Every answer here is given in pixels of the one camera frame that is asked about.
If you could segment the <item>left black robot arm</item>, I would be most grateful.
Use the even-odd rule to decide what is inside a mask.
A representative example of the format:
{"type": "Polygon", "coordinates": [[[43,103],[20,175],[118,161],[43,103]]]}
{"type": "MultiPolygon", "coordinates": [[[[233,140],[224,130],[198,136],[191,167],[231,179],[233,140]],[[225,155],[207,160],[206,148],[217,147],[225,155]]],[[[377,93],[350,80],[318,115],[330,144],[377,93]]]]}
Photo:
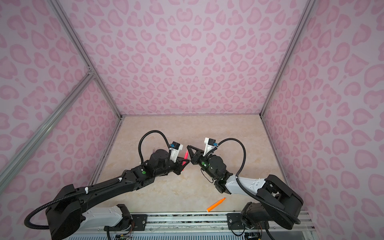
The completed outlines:
{"type": "Polygon", "coordinates": [[[89,222],[91,218],[85,214],[94,206],[121,194],[140,190],[152,184],[157,177],[169,173],[180,175],[189,162],[182,157],[173,161],[169,152],[157,150],[149,160],[123,171],[116,178],[87,187],[65,186],[55,197],[55,203],[46,210],[51,238],[63,240],[69,237],[89,222]]]}

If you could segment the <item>orange marker pen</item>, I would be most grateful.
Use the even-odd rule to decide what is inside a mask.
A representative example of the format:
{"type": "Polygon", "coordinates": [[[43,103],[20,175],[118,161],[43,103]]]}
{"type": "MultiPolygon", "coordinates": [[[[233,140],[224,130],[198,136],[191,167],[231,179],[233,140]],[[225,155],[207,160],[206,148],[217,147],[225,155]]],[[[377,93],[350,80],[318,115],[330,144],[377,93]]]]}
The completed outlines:
{"type": "Polygon", "coordinates": [[[210,207],[208,207],[206,209],[206,212],[211,212],[212,210],[214,210],[215,208],[217,208],[220,204],[222,204],[224,201],[226,200],[226,198],[222,198],[220,199],[219,201],[217,201],[216,203],[214,203],[213,205],[211,205],[210,207]]]}

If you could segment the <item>pink marker pen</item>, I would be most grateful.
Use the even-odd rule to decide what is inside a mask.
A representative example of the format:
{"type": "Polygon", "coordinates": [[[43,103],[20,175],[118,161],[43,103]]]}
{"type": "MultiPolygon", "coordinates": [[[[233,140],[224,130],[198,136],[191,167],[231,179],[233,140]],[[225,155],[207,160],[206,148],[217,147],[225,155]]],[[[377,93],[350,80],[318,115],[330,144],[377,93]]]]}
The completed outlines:
{"type": "Polygon", "coordinates": [[[183,166],[188,163],[188,156],[189,156],[189,152],[186,151],[185,156],[184,156],[184,160],[183,160],[183,163],[182,163],[183,166]]]}

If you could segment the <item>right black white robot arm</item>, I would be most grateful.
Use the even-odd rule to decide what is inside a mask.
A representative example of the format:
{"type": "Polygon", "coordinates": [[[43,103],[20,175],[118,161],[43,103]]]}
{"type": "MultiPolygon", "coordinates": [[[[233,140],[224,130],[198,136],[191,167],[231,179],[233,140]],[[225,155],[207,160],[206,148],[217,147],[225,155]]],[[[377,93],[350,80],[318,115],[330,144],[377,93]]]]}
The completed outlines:
{"type": "Polygon", "coordinates": [[[265,179],[240,177],[246,163],[245,150],[242,164],[236,174],[230,173],[223,159],[214,154],[216,147],[207,152],[188,145],[187,150],[191,163],[200,166],[202,172],[208,174],[219,193],[245,195],[254,199],[253,202],[247,203],[240,213],[246,228],[250,229],[265,221],[274,221],[287,230],[301,224],[299,214],[304,201],[281,179],[275,175],[268,175],[265,179]]]}

